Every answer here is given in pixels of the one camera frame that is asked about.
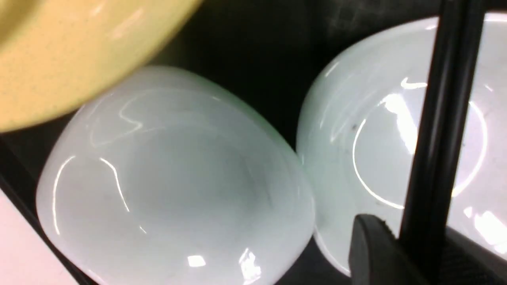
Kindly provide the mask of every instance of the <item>white bowl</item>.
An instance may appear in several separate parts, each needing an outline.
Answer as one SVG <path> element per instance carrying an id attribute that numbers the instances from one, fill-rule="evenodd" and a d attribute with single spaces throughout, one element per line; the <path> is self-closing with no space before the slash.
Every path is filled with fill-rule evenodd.
<path id="1" fill-rule="evenodd" d="M 437 18 L 376 34 L 314 82 L 297 152 L 314 183 L 315 238 L 348 273 L 353 218 L 372 213 L 397 235 L 417 141 Z M 448 224 L 507 259 L 507 16 L 488 14 Z"/>
<path id="2" fill-rule="evenodd" d="M 74 116 L 37 210 L 50 240 L 99 284 L 273 284 L 313 231 L 303 172 L 226 90 L 148 67 Z"/>

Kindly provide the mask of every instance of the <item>yellow bowl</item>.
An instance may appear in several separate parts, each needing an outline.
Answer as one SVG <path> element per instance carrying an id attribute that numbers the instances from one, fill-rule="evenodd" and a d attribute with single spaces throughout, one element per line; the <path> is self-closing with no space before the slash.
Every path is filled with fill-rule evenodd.
<path id="1" fill-rule="evenodd" d="M 0 132 L 71 112 L 147 62 L 201 0 L 0 0 Z"/>

